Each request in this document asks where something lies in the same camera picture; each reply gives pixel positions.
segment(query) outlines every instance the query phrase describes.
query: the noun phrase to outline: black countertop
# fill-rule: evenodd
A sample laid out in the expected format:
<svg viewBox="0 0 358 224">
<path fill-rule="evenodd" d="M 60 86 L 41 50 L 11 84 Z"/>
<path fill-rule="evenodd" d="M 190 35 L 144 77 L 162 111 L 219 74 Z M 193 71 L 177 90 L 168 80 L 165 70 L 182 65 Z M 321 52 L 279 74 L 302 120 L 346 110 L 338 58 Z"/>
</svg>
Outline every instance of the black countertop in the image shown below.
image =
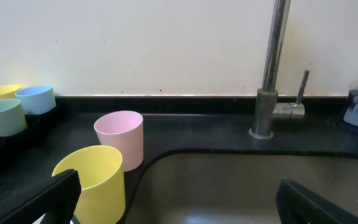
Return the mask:
<svg viewBox="0 0 358 224">
<path fill-rule="evenodd" d="M 0 200 L 49 178 L 56 164 L 69 153 L 99 144 L 94 122 L 104 113 L 71 115 L 39 144 L 26 151 L 0 175 Z M 225 152 L 342 156 L 358 159 L 358 135 L 333 124 L 329 116 L 308 116 L 303 121 L 276 121 L 274 137 L 254 139 L 248 130 L 253 115 L 144 114 L 144 162 L 125 173 L 126 199 L 131 201 L 145 168 L 177 152 Z"/>
</svg>

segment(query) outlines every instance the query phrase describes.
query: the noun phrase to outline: sink basin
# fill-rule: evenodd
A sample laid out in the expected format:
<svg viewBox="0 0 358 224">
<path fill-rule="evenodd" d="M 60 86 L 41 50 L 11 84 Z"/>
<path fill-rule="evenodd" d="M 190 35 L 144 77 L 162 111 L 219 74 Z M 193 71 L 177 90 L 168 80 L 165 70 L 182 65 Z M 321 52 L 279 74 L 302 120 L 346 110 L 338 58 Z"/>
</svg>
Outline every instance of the sink basin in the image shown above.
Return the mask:
<svg viewBox="0 0 358 224">
<path fill-rule="evenodd" d="M 357 159 L 175 154 L 145 171 L 124 223 L 279 224 L 275 195 L 282 179 L 358 216 Z"/>
</svg>

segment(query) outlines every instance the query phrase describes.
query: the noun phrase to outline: wall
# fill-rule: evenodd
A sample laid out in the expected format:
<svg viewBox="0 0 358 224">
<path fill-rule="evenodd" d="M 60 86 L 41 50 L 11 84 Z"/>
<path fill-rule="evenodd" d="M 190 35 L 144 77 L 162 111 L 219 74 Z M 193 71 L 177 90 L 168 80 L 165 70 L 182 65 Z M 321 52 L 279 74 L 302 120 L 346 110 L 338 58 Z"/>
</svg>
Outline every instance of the wall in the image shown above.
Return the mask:
<svg viewBox="0 0 358 224">
<path fill-rule="evenodd" d="M 61 95 L 255 95 L 274 0 L 0 0 L 0 85 Z M 358 1 L 292 0 L 276 89 L 346 95 Z"/>
</svg>

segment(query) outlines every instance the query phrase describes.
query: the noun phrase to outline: cup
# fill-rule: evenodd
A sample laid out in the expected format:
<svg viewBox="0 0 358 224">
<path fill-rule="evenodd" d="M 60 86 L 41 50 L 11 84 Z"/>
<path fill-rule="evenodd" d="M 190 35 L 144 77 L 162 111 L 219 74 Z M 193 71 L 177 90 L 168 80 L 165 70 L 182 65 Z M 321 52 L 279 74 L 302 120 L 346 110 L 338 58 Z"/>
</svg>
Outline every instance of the cup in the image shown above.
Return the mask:
<svg viewBox="0 0 358 224">
<path fill-rule="evenodd" d="M 27 87 L 15 93 L 27 114 L 43 114 L 56 107 L 55 94 L 51 85 Z"/>
<path fill-rule="evenodd" d="M 134 111 L 117 111 L 99 118 L 94 130 L 102 145 L 112 146 L 122 154 L 124 172 L 143 161 L 143 117 Z"/>
<path fill-rule="evenodd" d="M 27 128 L 18 99 L 0 100 L 0 136 L 11 136 Z"/>
<path fill-rule="evenodd" d="M 20 90 L 20 85 L 4 85 L 0 86 L 0 100 L 16 98 L 15 92 Z"/>
<path fill-rule="evenodd" d="M 121 153 L 111 146 L 90 146 L 71 153 L 53 170 L 78 171 L 81 195 L 74 214 L 81 224 L 117 223 L 125 210 Z"/>
</svg>

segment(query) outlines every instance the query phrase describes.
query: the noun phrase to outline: metal faucet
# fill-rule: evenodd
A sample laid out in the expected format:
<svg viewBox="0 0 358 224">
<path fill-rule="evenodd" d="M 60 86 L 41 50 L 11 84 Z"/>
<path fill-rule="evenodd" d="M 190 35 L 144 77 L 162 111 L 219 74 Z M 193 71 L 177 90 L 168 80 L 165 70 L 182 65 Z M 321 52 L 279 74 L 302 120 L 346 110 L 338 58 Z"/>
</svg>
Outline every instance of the metal faucet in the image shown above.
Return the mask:
<svg viewBox="0 0 358 224">
<path fill-rule="evenodd" d="M 258 139 L 273 137 L 273 118 L 303 118 L 305 116 L 305 107 L 301 104 L 301 99 L 310 71 L 305 71 L 295 103 L 277 103 L 278 91 L 275 89 L 290 4 L 291 0 L 275 0 L 274 4 L 264 80 L 257 92 L 255 122 L 249 129 L 249 134 Z"/>
</svg>

